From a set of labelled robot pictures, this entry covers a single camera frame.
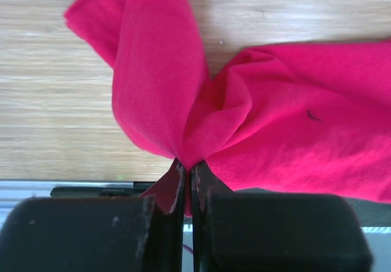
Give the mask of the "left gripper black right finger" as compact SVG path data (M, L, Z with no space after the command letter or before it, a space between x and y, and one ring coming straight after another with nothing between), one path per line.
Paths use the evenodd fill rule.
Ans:
M191 170L195 271L370 271L347 201L328 194L240 193L206 163Z

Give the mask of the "magenta pink t-shirt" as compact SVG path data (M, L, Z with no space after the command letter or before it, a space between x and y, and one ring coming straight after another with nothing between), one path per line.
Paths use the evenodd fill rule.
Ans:
M67 26L113 69L134 144L231 189L390 201L390 41L240 51L211 79L188 0L76 0Z

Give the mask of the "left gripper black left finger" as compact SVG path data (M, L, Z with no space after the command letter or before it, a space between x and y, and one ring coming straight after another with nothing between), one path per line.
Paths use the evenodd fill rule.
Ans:
M141 196L32 197L1 229L2 271L180 271L185 170Z

